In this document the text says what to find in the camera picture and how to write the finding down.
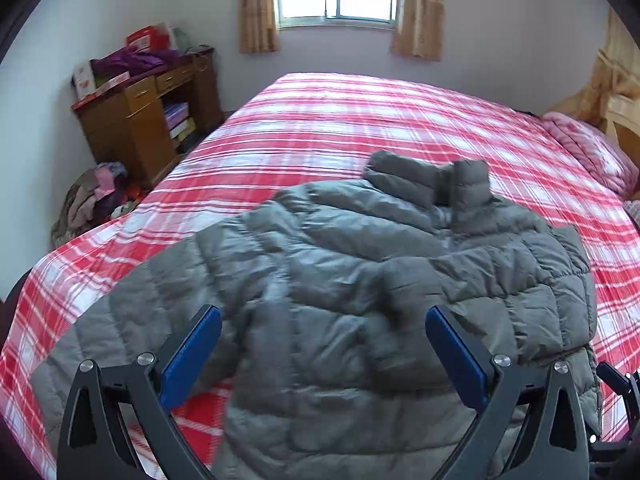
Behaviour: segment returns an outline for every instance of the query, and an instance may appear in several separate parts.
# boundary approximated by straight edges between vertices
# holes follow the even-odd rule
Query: window sill
[[[280,22],[280,29],[298,27],[356,27],[375,28],[377,30],[394,30],[395,23],[377,20],[354,20],[342,18],[288,18]]]

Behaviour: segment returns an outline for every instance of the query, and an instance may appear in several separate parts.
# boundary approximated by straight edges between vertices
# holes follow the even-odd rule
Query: bed
[[[368,156],[390,150],[433,164],[484,158],[495,193],[551,224],[575,224],[598,293],[600,360],[640,366],[640,235],[612,191],[594,180],[535,117],[426,85],[335,74],[279,79],[213,132],[132,214],[43,258],[20,288],[0,354],[0,413],[34,468],[56,475],[29,374],[74,320],[132,268],[184,237],[313,180],[359,177]],[[211,464],[231,383],[174,416]],[[625,409],[604,390],[607,438],[625,431]],[[140,430],[132,439],[161,477]]]

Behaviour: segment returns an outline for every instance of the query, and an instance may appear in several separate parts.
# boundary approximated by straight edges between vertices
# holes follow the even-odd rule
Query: metal screw
[[[564,361],[557,361],[556,364],[554,364],[554,370],[559,374],[565,374],[569,371],[569,367]]]
[[[494,363],[496,363],[500,368],[507,368],[511,366],[511,358],[504,354],[494,355]]]
[[[155,359],[155,356],[151,352],[145,352],[138,356],[138,358],[136,359],[136,362],[140,366],[147,366],[151,364],[154,361],[154,359]]]
[[[89,370],[93,370],[94,369],[94,362],[87,359],[86,361],[82,361],[80,363],[80,371],[81,372],[88,372]]]

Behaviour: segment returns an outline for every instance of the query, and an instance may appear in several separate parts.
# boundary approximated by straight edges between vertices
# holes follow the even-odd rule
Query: gray puffer jacket
[[[436,168],[378,152],[363,180],[282,190],[133,270],[33,374],[52,446],[81,360],[131,362],[203,303],[224,324],[198,387],[236,376],[220,480],[430,478],[475,415],[424,335],[436,304],[491,352],[565,359],[599,427],[596,296],[580,238],[492,195],[484,162]]]

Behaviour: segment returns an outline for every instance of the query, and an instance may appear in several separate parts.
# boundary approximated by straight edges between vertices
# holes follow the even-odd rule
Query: beige curtain
[[[280,50],[273,0],[239,0],[240,52]]]
[[[439,61],[443,27],[443,0],[400,0],[391,52]]]
[[[598,51],[587,86],[551,109],[585,121],[607,132],[607,117],[640,105],[640,49],[624,23],[609,11],[609,31],[604,49]]]

